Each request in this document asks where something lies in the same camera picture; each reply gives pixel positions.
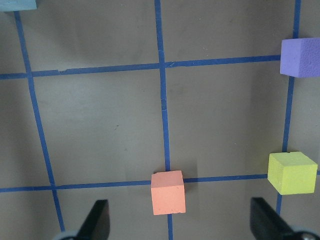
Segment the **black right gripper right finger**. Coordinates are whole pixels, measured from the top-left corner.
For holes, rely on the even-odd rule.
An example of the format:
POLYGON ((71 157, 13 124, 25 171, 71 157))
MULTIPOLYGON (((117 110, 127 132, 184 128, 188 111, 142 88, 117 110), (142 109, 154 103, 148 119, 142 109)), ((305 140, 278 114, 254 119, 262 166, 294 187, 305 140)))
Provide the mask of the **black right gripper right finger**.
POLYGON ((256 240, 291 240, 295 236, 292 228, 262 197, 250 200, 249 225, 256 240))

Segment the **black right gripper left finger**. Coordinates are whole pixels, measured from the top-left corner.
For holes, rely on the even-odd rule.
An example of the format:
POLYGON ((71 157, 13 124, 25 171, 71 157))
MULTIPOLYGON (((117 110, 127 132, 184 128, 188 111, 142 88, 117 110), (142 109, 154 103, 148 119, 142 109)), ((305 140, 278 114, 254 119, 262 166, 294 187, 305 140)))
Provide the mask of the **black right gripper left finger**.
POLYGON ((77 240, 107 240, 110 235, 110 213, 107 199, 97 200, 79 229, 77 240))

